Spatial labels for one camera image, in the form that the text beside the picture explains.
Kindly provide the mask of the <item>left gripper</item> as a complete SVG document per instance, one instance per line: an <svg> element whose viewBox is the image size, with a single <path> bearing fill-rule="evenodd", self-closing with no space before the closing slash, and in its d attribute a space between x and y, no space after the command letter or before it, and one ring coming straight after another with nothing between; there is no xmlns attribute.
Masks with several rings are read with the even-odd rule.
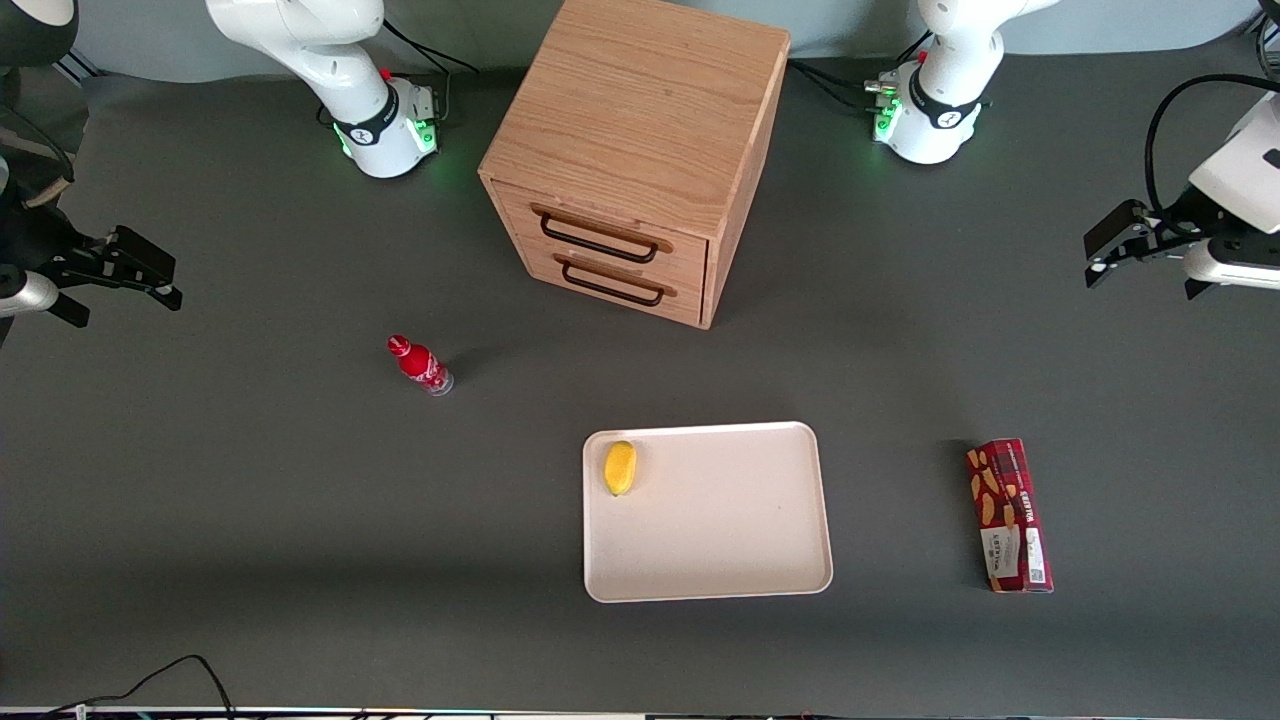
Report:
<svg viewBox="0 0 1280 720"><path fill-rule="evenodd" d="M1184 263L1277 263L1277 95L1265 95L1231 128L1224 145L1189 176L1165 211L1172 225L1198 232ZM1115 263L1151 249L1149 209L1121 201L1084 233L1085 287L1105 281Z"/></svg>

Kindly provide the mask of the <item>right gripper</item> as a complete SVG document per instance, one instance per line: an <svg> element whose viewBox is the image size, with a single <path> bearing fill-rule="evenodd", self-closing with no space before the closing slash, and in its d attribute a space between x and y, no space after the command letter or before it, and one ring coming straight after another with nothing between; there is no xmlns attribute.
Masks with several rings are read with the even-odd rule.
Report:
<svg viewBox="0 0 1280 720"><path fill-rule="evenodd" d="M106 241L84 234L65 215L49 208L3 210L3 295L17 295L24 284L22 272L35 272L59 288L109 287L105 243L115 281L141 284L168 310L180 310L184 296L172 284L177 260L169 252L125 225L118 225Z"/></svg>

